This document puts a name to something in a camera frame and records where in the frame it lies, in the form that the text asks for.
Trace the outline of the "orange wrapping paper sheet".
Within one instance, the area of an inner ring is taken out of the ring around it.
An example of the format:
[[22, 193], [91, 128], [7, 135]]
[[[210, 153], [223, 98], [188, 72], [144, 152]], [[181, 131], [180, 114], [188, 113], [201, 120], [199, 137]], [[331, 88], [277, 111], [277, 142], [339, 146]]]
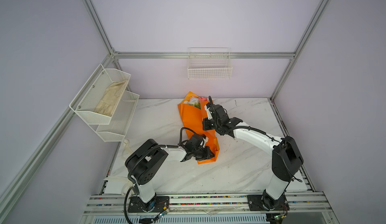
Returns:
[[214, 163], [217, 160], [217, 157], [220, 152], [220, 146], [218, 143], [218, 139], [215, 136], [215, 131], [214, 130], [209, 130], [209, 131], [204, 131], [203, 130], [203, 125], [202, 121], [204, 118], [207, 117], [207, 113], [204, 109], [206, 104], [201, 104], [201, 108], [195, 108], [193, 106], [185, 105], [183, 102], [185, 100], [189, 100], [192, 96], [198, 97], [193, 92], [189, 92], [183, 101], [178, 105], [179, 113], [181, 120], [183, 122], [184, 127], [190, 128], [197, 134], [204, 134], [207, 138], [208, 141], [205, 143], [205, 146], [209, 146], [211, 151], [215, 154], [215, 157], [210, 159], [210, 160], [205, 160], [205, 161], [198, 161], [198, 164], [207, 164], [207, 163]]

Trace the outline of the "white fake rose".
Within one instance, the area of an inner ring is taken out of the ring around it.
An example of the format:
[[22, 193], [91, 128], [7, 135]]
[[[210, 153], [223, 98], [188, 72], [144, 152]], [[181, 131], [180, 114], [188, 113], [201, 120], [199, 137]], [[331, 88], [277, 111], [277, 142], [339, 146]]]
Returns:
[[192, 96], [189, 100], [185, 100], [183, 104], [193, 106], [198, 109], [201, 108], [200, 98], [194, 96]]

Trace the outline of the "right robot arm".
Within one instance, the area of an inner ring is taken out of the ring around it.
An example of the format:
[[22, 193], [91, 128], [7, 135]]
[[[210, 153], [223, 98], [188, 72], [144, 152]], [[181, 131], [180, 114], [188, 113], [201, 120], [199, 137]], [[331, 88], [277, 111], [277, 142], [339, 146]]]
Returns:
[[203, 119], [203, 130], [214, 130], [219, 135], [246, 141], [271, 157], [273, 175], [263, 191], [259, 206], [266, 211], [274, 210], [280, 205], [289, 184], [293, 180], [302, 182], [295, 177], [304, 160], [294, 138], [288, 135], [280, 138], [252, 127], [240, 118], [230, 118], [221, 105], [213, 103], [212, 97], [208, 100], [203, 107], [207, 113]]

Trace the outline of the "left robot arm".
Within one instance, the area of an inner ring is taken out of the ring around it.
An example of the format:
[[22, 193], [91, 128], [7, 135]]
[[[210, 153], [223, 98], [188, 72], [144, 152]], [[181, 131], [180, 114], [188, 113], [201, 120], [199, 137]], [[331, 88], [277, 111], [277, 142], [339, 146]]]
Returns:
[[215, 158], [206, 136], [193, 134], [188, 140], [178, 145], [161, 145], [154, 139], [148, 139], [125, 161], [128, 179], [134, 185], [134, 192], [144, 204], [154, 202], [155, 190], [152, 179], [165, 161], [185, 162], [190, 159], [205, 161]]

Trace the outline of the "lower white mesh shelf basket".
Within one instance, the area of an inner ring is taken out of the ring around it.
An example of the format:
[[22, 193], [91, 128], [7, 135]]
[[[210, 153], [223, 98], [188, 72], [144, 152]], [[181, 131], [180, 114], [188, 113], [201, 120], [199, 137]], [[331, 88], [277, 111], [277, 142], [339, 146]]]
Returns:
[[99, 125], [96, 134], [104, 142], [123, 141], [132, 121], [139, 95], [125, 91], [108, 125]]

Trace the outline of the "white mesh shelf basket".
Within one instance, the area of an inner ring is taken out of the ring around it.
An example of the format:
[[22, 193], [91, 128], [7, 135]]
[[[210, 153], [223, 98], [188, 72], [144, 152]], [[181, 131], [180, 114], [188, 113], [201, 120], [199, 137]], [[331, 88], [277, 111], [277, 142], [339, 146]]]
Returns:
[[139, 95], [125, 91], [108, 125], [99, 125], [96, 134], [104, 142], [123, 141], [132, 121]]
[[107, 125], [117, 109], [131, 75], [99, 66], [98, 76], [82, 98], [75, 98], [70, 109], [86, 124]]

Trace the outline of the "beige cloth in basket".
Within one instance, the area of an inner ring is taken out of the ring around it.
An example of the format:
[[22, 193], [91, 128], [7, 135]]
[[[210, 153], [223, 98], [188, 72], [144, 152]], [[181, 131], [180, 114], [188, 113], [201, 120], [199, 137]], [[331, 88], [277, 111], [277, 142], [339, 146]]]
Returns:
[[112, 83], [104, 92], [94, 112], [112, 117], [121, 95], [125, 91], [128, 80]]

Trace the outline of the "upper white mesh shelf basket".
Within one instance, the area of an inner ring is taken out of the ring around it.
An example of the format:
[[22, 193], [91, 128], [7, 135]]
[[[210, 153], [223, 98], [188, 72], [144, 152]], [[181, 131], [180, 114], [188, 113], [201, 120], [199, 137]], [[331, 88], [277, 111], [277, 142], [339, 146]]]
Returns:
[[99, 66], [98, 76], [82, 98], [75, 98], [70, 109], [86, 124], [107, 125], [117, 109], [131, 75]]

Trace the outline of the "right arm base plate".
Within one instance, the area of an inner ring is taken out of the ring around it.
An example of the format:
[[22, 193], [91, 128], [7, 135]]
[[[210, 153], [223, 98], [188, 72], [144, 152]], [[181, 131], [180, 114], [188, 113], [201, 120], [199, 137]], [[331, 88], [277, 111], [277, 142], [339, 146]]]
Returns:
[[288, 211], [289, 205], [284, 194], [274, 200], [268, 194], [248, 195], [247, 203], [250, 211]]

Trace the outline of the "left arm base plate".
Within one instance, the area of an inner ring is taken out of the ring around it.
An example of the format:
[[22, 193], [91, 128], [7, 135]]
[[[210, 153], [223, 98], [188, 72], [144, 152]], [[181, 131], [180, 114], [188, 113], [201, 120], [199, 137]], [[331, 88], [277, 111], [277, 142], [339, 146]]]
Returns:
[[160, 213], [169, 207], [169, 196], [155, 196], [150, 202], [143, 202], [140, 197], [132, 196], [127, 200], [128, 213]]

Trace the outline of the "aluminium rail front frame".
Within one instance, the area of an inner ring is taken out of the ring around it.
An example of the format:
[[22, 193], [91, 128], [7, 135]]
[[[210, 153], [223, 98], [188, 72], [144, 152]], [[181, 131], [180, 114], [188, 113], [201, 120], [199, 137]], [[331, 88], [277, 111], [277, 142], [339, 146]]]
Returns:
[[154, 208], [145, 212], [140, 199], [135, 196], [126, 200], [123, 195], [93, 195], [80, 222], [123, 224], [129, 218], [137, 224], [144, 218], [155, 217], [165, 208], [169, 211], [157, 221], [159, 224], [285, 224], [295, 214], [309, 223], [339, 222], [323, 192], [286, 192], [279, 207], [273, 211], [260, 208], [260, 200], [260, 195], [248, 193], [159, 194]]

